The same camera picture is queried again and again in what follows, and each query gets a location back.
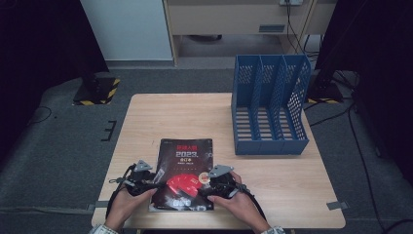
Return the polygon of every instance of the hand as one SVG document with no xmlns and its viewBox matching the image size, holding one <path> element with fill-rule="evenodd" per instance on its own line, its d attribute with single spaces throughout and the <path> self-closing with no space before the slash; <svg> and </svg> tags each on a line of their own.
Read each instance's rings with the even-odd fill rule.
<svg viewBox="0 0 413 234">
<path fill-rule="evenodd" d="M 149 200 L 156 191 L 157 188 L 154 188 L 133 197 L 125 187 L 122 187 L 113 201 L 112 208 L 104 225 L 119 232 L 133 211 L 144 201 Z"/>
<path fill-rule="evenodd" d="M 239 175 L 234 172 L 231 172 L 231 175 L 235 182 L 242 183 Z M 251 227 L 256 234 L 271 228 L 270 224 L 268 224 L 258 212 L 251 199 L 242 192 L 237 192 L 231 199 L 225 199 L 219 196 L 208 196 L 207 198 L 214 204 L 230 211 L 234 217 Z"/>
</svg>

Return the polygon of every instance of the hazard tape marker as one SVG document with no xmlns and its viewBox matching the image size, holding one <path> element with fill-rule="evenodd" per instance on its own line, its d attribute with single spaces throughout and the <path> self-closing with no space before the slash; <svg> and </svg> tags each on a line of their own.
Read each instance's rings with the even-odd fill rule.
<svg viewBox="0 0 413 234">
<path fill-rule="evenodd" d="M 79 100 L 79 101 L 73 101 L 74 105 L 94 105 L 94 104 L 108 104 L 112 100 L 113 96 L 116 93 L 116 90 L 118 89 L 119 82 L 121 82 L 121 79 L 115 79 L 113 81 L 113 85 L 110 89 L 110 92 L 107 96 L 106 99 L 101 99 L 101 100 Z"/>
</svg>

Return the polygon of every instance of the book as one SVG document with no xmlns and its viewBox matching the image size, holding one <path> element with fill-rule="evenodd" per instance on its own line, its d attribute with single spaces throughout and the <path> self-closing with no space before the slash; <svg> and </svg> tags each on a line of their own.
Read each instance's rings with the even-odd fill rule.
<svg viewBox="0 0 413 234">
<path fill-rule="evenodd" d="M 200 194 L 209 188 L 213 168 L 212 139 L 163 138 L 155 183 L 165 183 L 152 196 L 149 211 L 212 211 L 213 203 Z"/>
</svg>

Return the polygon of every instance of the white cabinet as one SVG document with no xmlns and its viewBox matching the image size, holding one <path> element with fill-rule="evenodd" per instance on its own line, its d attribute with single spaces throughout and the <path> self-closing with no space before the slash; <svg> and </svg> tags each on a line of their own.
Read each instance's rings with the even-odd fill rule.
<svg viewBox="0 0 413 234">
<path fill-rule="evenodd" d="M 310 1 L 281 6 L 275 0 L 165 0 L 172 35 L 286 34 L 289 21 L 301 32 Z"/>
<path fill-rule="evenodd" d="M 82 0 L 106 60 L 172 60 L 162 0 Z"/>
</svg>

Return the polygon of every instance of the cable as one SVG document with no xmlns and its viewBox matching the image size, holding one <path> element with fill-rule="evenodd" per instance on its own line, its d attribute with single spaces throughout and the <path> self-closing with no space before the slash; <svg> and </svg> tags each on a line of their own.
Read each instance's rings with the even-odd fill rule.
<svg viewBox="0 0 413 234">
<path fill-rule="evenodd" d="M 372 187 L 371 187 L 370 175 L 368 174 L 368 170 L 367 170 L 367 166 L 366 166 L 366 164 L 365 164 L 364 156 L 363 156 L 363 154 L 362 154 L 362 152 L 361 152 L 361 148 L 360 148 L 360 145 L 359 145 L 359 143 L 358 143 L 356 131 L 355 131 L 355 128 L 354 128 L 353 122 L 352 122 L 352 115 L 351 115 L 350 109 L 349 109 L 349 112 L 348 112 L 348 117 L 349 117 L 350 127 L 351 127 L 351 129 L 352 129 L 353 137 L 355 138 L 355 141 L 356 141 L 358 154 L 359 154 L 359 156 L 360 156 L 361 163 L 362 163 L 362 165 L 363 165 L 363 167 L 364 167 L 364 173 L 365 173 L 365 177 L 366 177 L 366 179 L 367 179 L 367 185 L 368 185 L 368 190 L 369 190 L 369 192 L 370 192 L 370 198 L 371 198 L 371 202 L 372 202 L 372 205 L 373 205 L 374 214 L 376 215 L 376 218 L 377 218 L 377 221 L 379 222 L 380 227 L 382 228 L 383 231 L 385 231 L 385 227 L 384 227 L 384 225 L 383 225 L 383 223 L 382 223 L 382 220 L 381 220 L 381 218 L 380 218 L 380 216 L 379 216 L 379 212 L 377 211 L 376 200 L 375 200 L 375 198 L 374 198 L 373 189 L 372 189 Z"/>
<path fill-rule="evenodd" d="M 70 208 L 51 208 L 51 207 L 15 207 L 0 208 L 0 214 L 10 213 L 45 213 L 62 215 L 93 215 L 94 211 Z"/>
<path fill-rule="evenodd" d="M 304 53 L 306 54 L 306 56 L 310 59 L 310 61 L 316 61 L 319 57 L 319 52 L 308 52 L 306 50 L 308 41 L 310 39 L 311 35 L 307 35 L 306 41 L 304 42 Z"/>
<path fill-rule="evenodd" d="M 390 227 L 388 227 L 386 230 L 384 230 L 384 231 L 383 231 L 383 234 L 389 233 L 389 232 L 392 231 L 392 229 L 394 229 L 395 227 L 401 225 L 402 223 L 406 223 L 406 222 L 413 222 L 413 219 L 407 218 L 407 219 L 403 219 L 403 220 L 397 221 L 397 222 L 395 222 L 394 224 L 392 224 L 392 226 L 390 226 Z"/>
<path fill-rule="evenodd" d="M 343 112 L 341 112 L 341 113 L 338 113 L 338 114 L 336 114 L 336 115 L 333 115 L 333 116 L 331 116 L 331 117 L 328 117 L 328 118 L 326 118 L 326 119 L 317 121 L 316 123 L 311 124 L 310 127 L 313 127 L 313 126 L 315 126 L 315 125 L 322 124 L 323 122 L 325 122 L 325 121 L 327 121 L 327 120 L 332 120 L 332 119 L 335 119 L 335 118 L 337 118 L 337 117 L 340 117 L 340 116 L 346 114 L 346 112 L 350 112 L 350 109 L 351 109 L 354 105 L 355 105 L 355 103 L 353 102 L 345 111 L 343 111 Z"/>
<path fill-rule="evenodd" d="M 319 39 L 319 50 L 318 50 L 318 51 L 308 52 L 308 51 L 306 50 L 306 47 L 307 47 L 307 44 L 308 44 L 308 42 L 309 42 L 310 36 L 311 36 L 311 35 L 307 35 L 306 41 L 304 42 L 304 49 L 303 49 L 303 50 L 304 50 L 304 52 L 305 52 L 306 54 L 319 54 L 319 51 L 321 50 L 321 39 Z"/>
<path fill-rule="evenodd" d="M 319 50 L 321 50 L 322 42 L 323 42 L 323 41 L 324 41 L 324 35 L 321 34 L 321 35 L 319 36 Z"/>
<path fill-rule="evenodd" d="M 343 79 L 344 83 L 346 83 L 346 85 L 350 87 L 349 89 L 351 89 L 352 91 L 356 89 L 356 86 L 350 83 L 349 79 L 347 79 L 343 71 L 336 70 L 335 72 Z"/>
<path fill-rule="evenodd" d="M 331 78 L 331 80 L 343 85 L 344 87 L 348 88 L 349 90 L 353 91 L 355 88 L 353 87 L 353 85 L 349 85 L 347 82 L 343 82 L 337 78 Z"/>
<path fill-rule="evenodd" d="M 40 109 L 40 108 L 45 108 L 45 109 L 49 110 L 48 116 L 46 116 L 46 118 L 44 118 L 44 119 L 42 119 L 42 120 L 39 120 L 39 121 L 34 121 L 34 122 L 32 122 L 32 121 L 30 120 L 30 121 L 27 123 L 27 126 L 32 125 L 32 124 L 42 123 L 43 121 L 45 121 L 45 120 L 49 119 L 49 117 L 51 117 L 51 115 L 52 115 L 52 109 L 51 109 L 51 108 L 49 108 L 49 107 L 47 107 L 47 106 L 39 106 L 37 109 Z"/>
<path fill-rule="evenodd" d="M 308 109 L 310 109 L 310 108 L 312 108 L 312 107 L 314 107 L 314 106 L 316 106 L 316 105 L 318 105 L 318 104 L 320 104 L 320 102 L 317 102 L 317 103 L 314 103 L 314 104 L 312 104 L 312 105 L 310 105 L 310 106 L 307 106 L 306 108 L 304 108 L 304 110 L 308 110 Z"/>
<path fill-rule="evenodd" d="M 298 47 L 300 47 L 301 53 L 305 54 L 303 48 L 301 47 L 300 40 L 298 40 L 297 34 L 295 34 L 294 28 L 292 28 L 291 21 L 290 21 L 290 18 L 289 18 L 289 17 L 290 17 L 290 14 L 291 14 L 291 3 L 289 2 L 289 0 L 285 0 L 285 4 L 286 4 L 287 19 L 288 19 L 288 24 L 287 24 L 287 28 L 286 28 L 286 37 L 287 37 L 289 43 L 291 44 L 291 46 L 294 48 L 295 54 L 297 54 L 297 47 L 294 47 L 294 45 L 292 44 L 292 42 L 289 40 L 288 28 L 290 27 L 292 33 L 294 34 L 295 40 L 297 40 Z"/>
</svg>

